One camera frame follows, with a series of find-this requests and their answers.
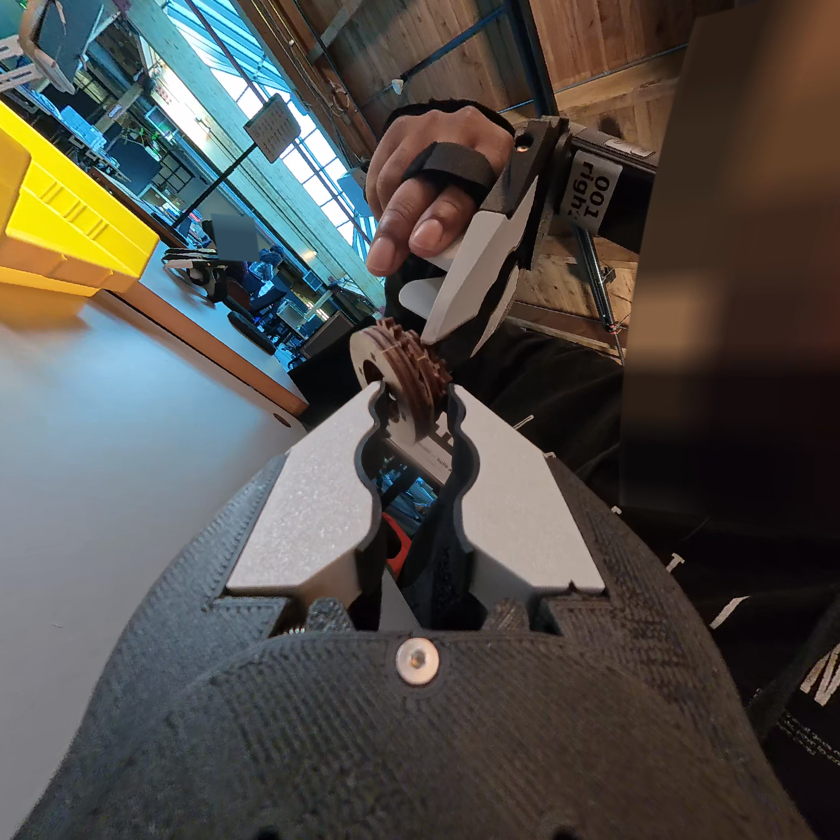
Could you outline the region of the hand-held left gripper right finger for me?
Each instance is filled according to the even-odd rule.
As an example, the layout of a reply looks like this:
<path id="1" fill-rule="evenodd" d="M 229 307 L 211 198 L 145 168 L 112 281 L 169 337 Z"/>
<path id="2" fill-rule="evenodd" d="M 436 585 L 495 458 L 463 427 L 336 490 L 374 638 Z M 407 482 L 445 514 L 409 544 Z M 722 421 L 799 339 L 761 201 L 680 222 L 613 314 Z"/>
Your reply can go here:
<path id="1" fill-rule="evenodd" d="M 606 584 L 542 450 L 464 387 L 449 392 L 454 525 L 482 604 L 603 595 Z"/>

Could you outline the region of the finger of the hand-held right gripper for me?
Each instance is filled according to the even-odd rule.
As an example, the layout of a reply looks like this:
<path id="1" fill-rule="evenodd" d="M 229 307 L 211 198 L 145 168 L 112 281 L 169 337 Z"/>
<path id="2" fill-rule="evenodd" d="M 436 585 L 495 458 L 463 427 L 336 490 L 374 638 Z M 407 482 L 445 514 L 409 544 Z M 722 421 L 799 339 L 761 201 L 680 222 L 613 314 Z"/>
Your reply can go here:
<path id="1" fill-rule="evenodd" d="M 515 213 L 508 217 L 480 209 L 471 222 L 444 278 L 420 280 L 420 316 L 425 319 L 421 342 L 435 345 L 466 326 L 502 264 L 522 242 L 536 191 L 529 189 Z"/>
<path id="2" fill-rule="evenodd" d="M 467 359 L 484 347 L 507 317 L 518 285 L 520 266 L 505 261 L 479 305 L 477 315 L 467 324 Z"/>

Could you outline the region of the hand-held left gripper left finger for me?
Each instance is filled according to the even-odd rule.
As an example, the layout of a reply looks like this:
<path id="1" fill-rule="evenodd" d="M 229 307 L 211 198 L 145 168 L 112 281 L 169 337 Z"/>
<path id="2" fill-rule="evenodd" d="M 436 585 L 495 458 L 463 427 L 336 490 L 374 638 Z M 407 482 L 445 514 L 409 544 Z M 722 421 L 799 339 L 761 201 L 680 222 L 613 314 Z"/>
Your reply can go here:
<path id="1" fill-rule="evenodd" d="M 379 529 L 382 506 L 363 468 L 379 443 L 382 382 L 367 385 L 286 454 L 229 575 L 231 595 L 356 599 L 358 556 Z"/>

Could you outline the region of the brown wooden gear assembly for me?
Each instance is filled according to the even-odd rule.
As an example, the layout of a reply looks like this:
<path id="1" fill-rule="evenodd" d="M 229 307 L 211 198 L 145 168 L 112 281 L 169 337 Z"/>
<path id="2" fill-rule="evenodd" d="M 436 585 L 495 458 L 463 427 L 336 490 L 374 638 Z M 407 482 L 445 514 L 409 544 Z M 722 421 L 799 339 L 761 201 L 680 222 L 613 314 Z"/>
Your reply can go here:
<path id="1" fill-rule="evenodd" d="M 384 437 L 392 452 L 436 487 L 450 477 L 454 439 L 446 415 L 451 377 L 415 331 L 393 318 L 350 337 L 353 370 L 362 386 L 383 382 Z"/>

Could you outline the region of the white desk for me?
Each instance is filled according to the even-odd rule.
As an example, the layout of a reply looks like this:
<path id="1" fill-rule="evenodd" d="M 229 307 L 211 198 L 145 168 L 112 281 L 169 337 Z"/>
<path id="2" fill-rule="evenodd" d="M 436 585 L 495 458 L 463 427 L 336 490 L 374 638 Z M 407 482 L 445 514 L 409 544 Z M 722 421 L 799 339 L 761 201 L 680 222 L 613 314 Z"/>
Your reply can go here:
<path id="1" fill-rule="evenodd" d="M 2 284 L 1 834 L 165 567 L 299 421 L 104 291 Z"/>

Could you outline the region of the person's right hand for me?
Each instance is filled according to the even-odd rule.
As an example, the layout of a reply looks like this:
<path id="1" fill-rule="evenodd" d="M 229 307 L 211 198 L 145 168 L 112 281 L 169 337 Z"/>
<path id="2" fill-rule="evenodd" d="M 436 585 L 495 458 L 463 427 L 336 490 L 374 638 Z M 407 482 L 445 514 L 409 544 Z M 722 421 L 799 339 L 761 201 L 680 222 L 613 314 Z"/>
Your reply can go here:
<path id="1" fill-rule="evenodd" d="M 438 256 L 476 212 L 478 202 L 459 185 L 439 186 L 427 176 L 403 180 L 428 145 L 452 143 L 480 153 L 497 179 L 513 152 L 514 135 L 509 121 L 473 101 L 432 100 L 395 110 L 366 176 L 366 201 L 378 223 L 366 258 L 370 273 L 389 277 L 410 255 Z"/>

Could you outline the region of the orange plastic object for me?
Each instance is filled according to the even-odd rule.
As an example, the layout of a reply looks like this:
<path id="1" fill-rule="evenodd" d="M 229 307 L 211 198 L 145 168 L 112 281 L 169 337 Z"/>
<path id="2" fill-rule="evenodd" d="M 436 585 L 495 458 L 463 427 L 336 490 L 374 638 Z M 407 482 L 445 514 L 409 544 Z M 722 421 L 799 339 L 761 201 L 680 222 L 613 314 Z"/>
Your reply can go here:
<path id="1" fill-rule="evenodd" d="M 390 514 L 383 512 L 381 518 L 385 533 L 386 562 L 393 578 L 398 580 L 412 547 L 412 540 Z"/>

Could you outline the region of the sign on black pole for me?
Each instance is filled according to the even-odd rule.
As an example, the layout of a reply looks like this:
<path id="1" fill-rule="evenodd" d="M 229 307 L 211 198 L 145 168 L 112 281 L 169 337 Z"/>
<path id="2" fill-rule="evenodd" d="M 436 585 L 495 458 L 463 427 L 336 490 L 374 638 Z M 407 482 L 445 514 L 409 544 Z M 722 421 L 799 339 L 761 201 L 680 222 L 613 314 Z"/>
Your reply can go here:
<path id="1" fill-rule="evenodd" d="M 267 163 L 274 164 L 300 135 L 300 126 L 279 93 L 275 93 L 263 103 L 262 108 L 247 121 L 244 129 L 251 140 L 250 146 L 180 213 L 173 221 L 174 227 L 183 224 L 193 210 L 219 186 L 226 183 L 229 176 L 244 163 L 252 151 L 259 149 Z"/>

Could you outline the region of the black and white device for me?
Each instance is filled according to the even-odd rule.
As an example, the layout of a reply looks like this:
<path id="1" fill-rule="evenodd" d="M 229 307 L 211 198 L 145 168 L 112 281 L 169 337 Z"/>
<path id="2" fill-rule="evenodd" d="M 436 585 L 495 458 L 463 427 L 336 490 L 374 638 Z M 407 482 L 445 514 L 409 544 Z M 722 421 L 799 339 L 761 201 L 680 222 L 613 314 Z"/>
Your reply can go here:
<path id="1" fill-rule="evenodd" d="M 205 248 L 167 248 L 161 258 L 164 268 L 184 272 L 194 286 L 215 291 L 218 263 Z"/>

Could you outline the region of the small yellow plastic bin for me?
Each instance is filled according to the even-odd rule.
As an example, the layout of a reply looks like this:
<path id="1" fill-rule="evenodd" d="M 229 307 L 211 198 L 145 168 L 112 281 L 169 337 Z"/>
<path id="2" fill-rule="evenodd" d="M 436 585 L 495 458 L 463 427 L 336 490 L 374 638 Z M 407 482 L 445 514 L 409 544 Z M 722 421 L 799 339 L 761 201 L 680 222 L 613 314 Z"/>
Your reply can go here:
<path id="1" fill-rule="evenodd" d="M 142 277 L 159 236 L 74 164 L 58 174 L 31 160 L 1 236 L 8 285 L 89 298 Z"/>

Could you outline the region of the black monitor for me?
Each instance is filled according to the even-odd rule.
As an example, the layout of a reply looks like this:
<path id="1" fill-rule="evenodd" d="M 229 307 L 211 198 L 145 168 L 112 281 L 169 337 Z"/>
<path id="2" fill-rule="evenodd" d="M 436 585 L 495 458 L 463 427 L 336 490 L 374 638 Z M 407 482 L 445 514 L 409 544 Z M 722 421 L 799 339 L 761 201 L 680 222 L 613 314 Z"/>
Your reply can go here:
<path id="1" fill-rule="evenodd" d="M 110 2 L 28 1 L 17 41 L 54 88 L 72 94 L 90 44 L 116 16 Z"/>

